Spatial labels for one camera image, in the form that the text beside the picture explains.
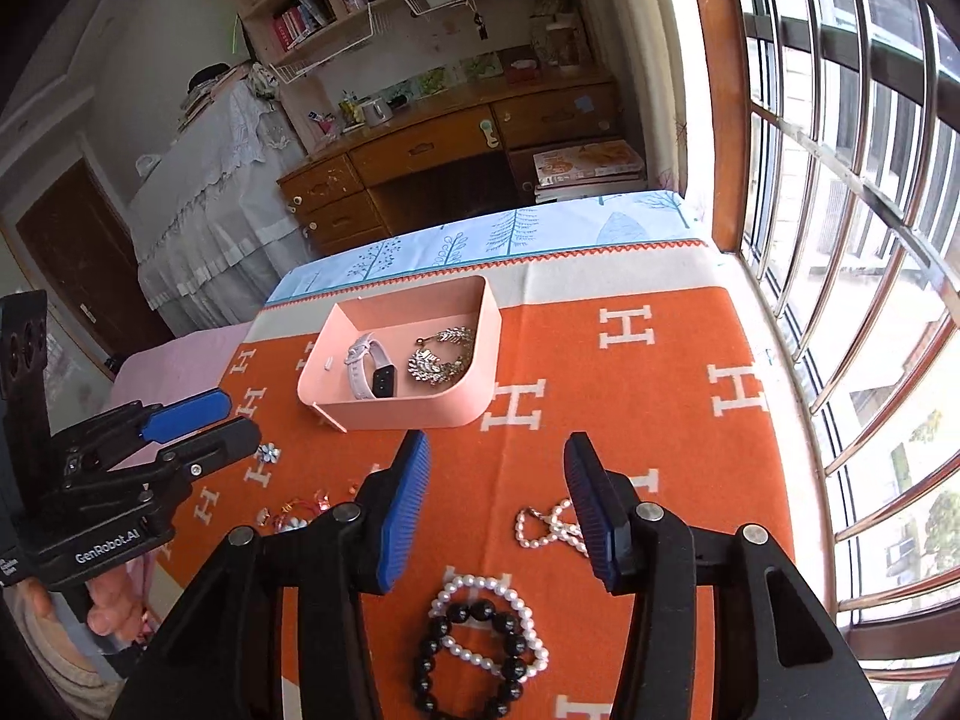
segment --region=wooden desk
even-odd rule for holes
[[[620,132],[616,84],[602,69],[503,76],[415,100],[354,130],[277,183],[324,255],[470,213],[533,202],[533,155]],[[494,205],[485,206],[493,199]]]

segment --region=white watch strap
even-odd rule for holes
[[[347,351],[347,378],[350,381],[350,391],[357,400],[373,400],[373,390],[367,382],[367,372],[363,368],[363,358],[370,355],[373,358],[374,369],[392,365],[390,355],[383,348],[383,344],[373,333],[364,333],[360,338],[353,342],[353,346]]]

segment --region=light blue bedsheet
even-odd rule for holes
[[[441,224],[302,265],[283,277],[267,305],[453,266],[688,239],[710,244],[709,230],[673,191],[549,203]]]

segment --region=black bead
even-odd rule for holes
[[[446,608],[446,616],[452,623],[464,623],[469,620],[470,608],[467,604],[450,604]]]
[[[433,680],[427,677],[426,674],[418,674],[414,677],[410,686],[414,688],[414,693],[429,693],[430,688],[433,688]]]
[[[501,701],[498,698],[491,698],[483,706],[483,719],[496,720],[498,717],[506,717],[510,714],[510,704]]]
[[[435,638],[426,637],[423,640],[421,640],[421,645],[419,645],[419,651],[421,651],[421,655],[427,656],[428,658],[432,658],[432,656],[435,656],[435,654],[437,654],[440,651],[440,642],[438,640],[435,640]]]
[[[507,655],[523,655],[527,651],[527,640],[520,634],[507,634],[503,640],[503,651]]]
[[[527,664],[520,658],[507,658],[500,666],[500,673],[504,680],[518,680],[527,673]]]
[[[470,607],[470,616],[480,622],[487,622],[495,612],[496,607],[493,605],[493,601],[488,601],[486,598],[477,601]]]
[[[523,695],[523,685],[514,680],[508,680],[505,683],[500,683],[500,687],[496,688],[496,697],[503,702],[510,703],[511,701],[519,701],[520,696]]]
[[[515,634],[520,630],[520,620],[508,611],[498,611],[493,615],[493,630],[498,634]]]
[[[433,712],[437,708],[437,699],[430,693],[419,693],[414,699],[414,706],[421,712]]]
[[[418,676],[429,674],[431,671],[433,671],[435,665],[437,664],[435,664],[432,658],[418,656],[417,658],[414,658],[414,674]]]
[[[445,637],[450,633],[451,628],[450,621],[446,619],[445,616],[434,617],[427,625],[427,630],[429,630],[431,637],[434,638]]]

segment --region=finger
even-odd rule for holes
[[[109,607],[121,596],[135,596],[133,582],[127,573],[126,566],[118,565],[100,576],[94,577],[86,583],[90,599],[98,607]]]
[[[54,605],[53,601],[50,600],[50,594],[47,592],[46,587],[40,584],[39,580],[31,578],[21,581],[20,587],[36,617],[44,617],[46,619],[53,619],[55,617]]]
[[[86,615],[86,624],[90,630],[102,637],[114,634],[127,621],[133,608],[138,605],[136,602],[137,599],[131,595],[118,595],[108,607],[96,605],[92,608]]]
[[[117,638],[124,643],[133,641],[143,628],[143,605],[134,604],[130,616],[117,629]]]

